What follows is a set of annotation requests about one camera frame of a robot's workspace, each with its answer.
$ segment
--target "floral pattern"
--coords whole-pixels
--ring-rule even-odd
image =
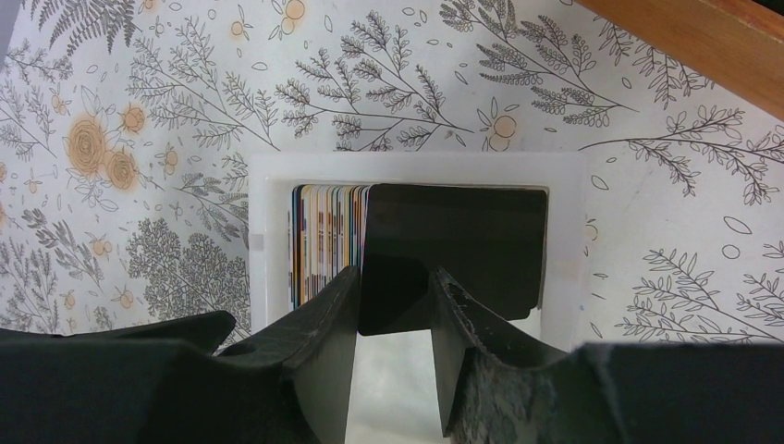
[[[254,153],[581,151],[575,341],[781,342],[784,124],[572,3],[25,0],[0,327],[246,338]]]

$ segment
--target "wooden frame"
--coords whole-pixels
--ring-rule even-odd
[[[784,16],[752,0],[578,0],[784,120]]]

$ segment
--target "patterned surface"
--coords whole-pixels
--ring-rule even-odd
[[[784,126],[571,0],[26,0],[2,77],[2,327],[247,337],[249,154],[522,149],[591,159],[582,339],[784,338]]]

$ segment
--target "stack of cards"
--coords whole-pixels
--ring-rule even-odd
[[[294,308],[345,266],[361,265],[370,186],[300,185],[288,214],[289,287]]]

